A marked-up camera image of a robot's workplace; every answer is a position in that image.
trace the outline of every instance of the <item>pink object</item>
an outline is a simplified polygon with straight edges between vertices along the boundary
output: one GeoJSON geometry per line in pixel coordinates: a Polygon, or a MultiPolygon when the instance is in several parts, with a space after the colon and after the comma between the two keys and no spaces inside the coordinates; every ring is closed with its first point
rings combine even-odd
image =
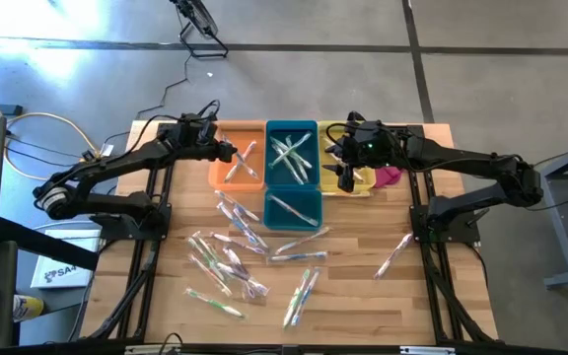
{"type": "Polygon", "coordinates": [[[396,167],[386,167],[376,169],[376,183],[374,184],[375,188],[380,188],[383,186],[387,186],[390,184],[396,184],[400,181],[400,177],[402,176],[402,172],[400,169],[396,167]]]}

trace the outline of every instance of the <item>plastic bin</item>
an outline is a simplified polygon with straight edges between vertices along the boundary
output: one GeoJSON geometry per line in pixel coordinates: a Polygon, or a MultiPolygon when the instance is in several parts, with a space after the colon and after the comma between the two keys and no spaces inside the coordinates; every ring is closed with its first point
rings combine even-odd
{"type": "Polygon", "coordinates": [[[269,188],[290,188],[290,189],[317,189],[320,184],[320,158],[317,140],[317,123],[312,120],[269,120],[266,122],[266,150],[264,181],[269,188]],[[286,142],[286,137],[291,136],[293,144],[300,140],[306,132],[310,131],[313,135],[304,142],[296,152],[306,159],[313,167],[306,169],[309,182],[298,184],[291,172],[283,162],[278,163],[272,169],[268,164],[273,162],[278,154],[271,147],[270,137],[276,138],[281,142],[286,142]]]}
{"type": "Polygon", "coordinates": [[[259,178],[252,177],[247,169],[239,167],[234,177],[225,182],[225,177],[229,170],[236,164],[238,160],[233,157],[232,163],[223,163],[215,161],[211,163],[209,168],[209,184],[215,189],[221,191],[259,191],[264,187],[264,137],[266,132],[266,122],[248,120],[248,121],[217,121],[216,138],[221,139],[222,133],[238,148],[238,152],[242,154],[251,141],[257,144],[247,158],[247,164],[255,170],[259,178]]]}
{"type": "Polygon", "coordinates": [[[264,225],[272,230],[316,231],[323,223],[322,209],[321,192],[317,190],[269,189],[264,194],[264,225]],[[300,213],[316,219],[319,225],[309,224],[277,202],[268,199],[270,194],[280,198],[300,213]]]}
{"type": "MultiPolygon", "coordinates": [[[[325,135],[325,129],[331,125],[332,123],[344,123],[343,121],[321,121],[319,122],[319,165],[333,165],[336,164],[334,159],[325,152],[325,148],[329,147],[330,145],[327,143],[326,140],[329,141],[327,136],[325,135]]],[[[343,127],[341,126],[334,126],[330,128],[330,135],[334,139],[339,139],[343,135],[343,127]]],[[[359,169],[356,171],[361,178],[363,178],[364,182],[361,182],[358,179],[354,180],[354,193],[367,191],[374,187],[376,183],[376,172],[374,169],[365,168],[359,169]]],[[[319,182],[319,189],[322,192],[341,192],[343,194],[347,194],[347,192],[341,190],[338,187],[338,176],[334,173],[329,171],[328,169],[321,168],[319,170],[320,175],[320,182],[319,182]]]]}

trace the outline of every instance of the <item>wooden tabletop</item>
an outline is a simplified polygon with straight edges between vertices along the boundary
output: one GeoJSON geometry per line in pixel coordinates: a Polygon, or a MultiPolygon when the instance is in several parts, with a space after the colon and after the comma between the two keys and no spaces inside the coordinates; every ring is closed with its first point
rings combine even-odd
{"type": "MultiPolygon", "coordinates": [[[[133,123],[129,145],[144,122],[133,123]]],[[[142,142],[154,138],[153,122],[142,142]]],[[[424,124],[426,137],[453,147],[448,124],[424,124]]],[[[412,244],[399,256],[380,281],[374,273],[402,237],[410,232],[411,205],[408,179],[374,191],[369,198],[325,197],[323,224],[327,235],[291,249],[290,252],[329,251],[325,261],[290,261],[266,264],[263,258],[243,249],[237,254],[249,272],[270,288],[260,302],[248,303],[240,285],[225,297],[201,270],[187,260],[190,248],[185,238],[196,231],[213,231],[235,237],[241,233],[216,209],[218,197],[207,183],[208,162],[179,161],[175,166],[170,202],[173,217],[168,238],[162,243],[146,331],[147,342],[161,342],[178,332],[186,343],[247,344],[433,344],[434,335],[419,247],[412,244]],[[297,327],[282,329],[286,308],[308,266],[320,266],[319,281],[308,300],[297,327]],[[183,294],[190,286],[243,312],[246,319],[227,314],[183,294]]],[[[144,190],[147,171],[121,177],[117,194],[144,190]]],[[[159,174],[157,191],[161,189],[159,174]]],[[[459,174],[433,172],[438,194],[463,193],[459,174]]],[[[264,192],[231,193],[246,208],[262,216],[264,192]]],[[[421,191],[426,203],[426,191],[421,191]]],[[[254,228],[272,249],[310,233],[273,232],[254,228]]],[[[82,335],[96,330],[113,310],[124,292],[134,243],[117,242],[106,250],[96,272],[87,306],[82,335]]],[[[490,336],[497,336],[490,301],[479,260],[464,245],[448,245],[449,261],[458,298],[470,315],[490,336]]],[[[130,331],[136,323],[139,297],[135,300],[130,331]]],[[[441,304],[445,330],[450,331],[448,312],[441,304]]]]}

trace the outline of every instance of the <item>white cable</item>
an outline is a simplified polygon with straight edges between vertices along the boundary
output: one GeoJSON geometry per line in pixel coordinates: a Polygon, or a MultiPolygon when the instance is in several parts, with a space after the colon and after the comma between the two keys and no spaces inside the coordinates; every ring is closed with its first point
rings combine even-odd
{"type": "Polygon", "coordinates": [[[38,226],[38,227],[34,227],[33,230],[38,231],[41,229],[45,229],[45,228],[49,228],[49,227],[55,227],[55,226],[65,226],[65,225],[72,225],[72,224],[96,224],[95,222],[92,221],[65,221],[65,222],[54,222],[54,223],[48,223],[46,225],[42,225],[42,226],[38,226]]]}
{"type": "MultiPolygon", "coordinates": [[[[1,110],[0,107],[0,116],[4,117],[4,113],[1,110]]],[[[59,116],[57,114],[53,114],[53,113],[47,113],[47,112],[30,112],[30,113],[25,113],[22,114],[20,116],[14,117],[14,118],[10,118],[8,119],[8,122],[6,123],[7,127],[12,126],[13,123],[23,119],[23,118],[27,118],[27,117],[32,117],[32,116],[45,116],[45,117],[50,117],[50,118],[55,118],[58,119],[60,121],[63,121],[67,124],[69,124],[70,126],[72,126],[78,133],[80,133],[80,135],[83,137],[83,139],[87,142],[87,144],[89,145],[89,147],[91,147],[91,149],[94,151],[94,155],[96,157],[100,156],[100,150],[98,150],[98,148],[96,148],[96,146],[91,142],[91,140],[89,139],[89,137],[87,137],[87,135],[85,134],[85,132],[82,131],[82,129],[80,129],[74,122],[72,122],[71,120],[59,116]]],[[[26,178],[32,178],[32,179],[36,179],[36,180],[40,180],[40,181],[47,181],[46,177],[36,177],[30,174],[26,174],[24,172],[22,172],[19,168],[17,168],[14,164],[12,164],[12,162],[10,161],[10,157],[8,157],[8,144],[10,144],[10,142],[6,142],[6,144],[4,145],[4,161],[6,163],[8,163],[8,165],[10,166],[10,168],[12,168],[13,171],[15,171],[17,174],[26,177],[26,178]]]]}

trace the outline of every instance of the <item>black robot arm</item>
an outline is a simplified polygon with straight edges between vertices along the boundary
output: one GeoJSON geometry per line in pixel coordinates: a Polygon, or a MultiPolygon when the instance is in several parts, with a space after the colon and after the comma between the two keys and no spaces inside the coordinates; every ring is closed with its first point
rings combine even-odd
{"type": "Polygon", "coordinates": [[[177,118],[177,124],[172,128],[160,132],[137,150],[118,157],[79,163],[66,172],[54,174],[33,191],[35,206],[54,220],[87,213],[124,214],[135,221],[154,218],[157,204],[143,191],[128,196],[107,196],[90,191],[98,182],[143,169],[167,168],[176,160],[231,162],[237,149],[214,139],[217,127],[206,118],[184,114],[177,118]]]}
{"type": "Polygon", "coordinates": [[[342,161],[337,166],[324,166],[339,175],[339,188],[354,188],[353,169],[394,166],[410,172],[434,169],[494,179],[488,187],[457,197],[433,197],[429,203],[426,224],[433,230],[444,230],[460,214],[501,203],[519,207],[535,205],[542,199],[540,175],[518,155],[499,156],[460,149],[445,148],[437,142],[404,129],[391,129],[380,121],[365,121],[358,112],[350,112],[343,126],[345,134],[326,149],[342,161]]]}

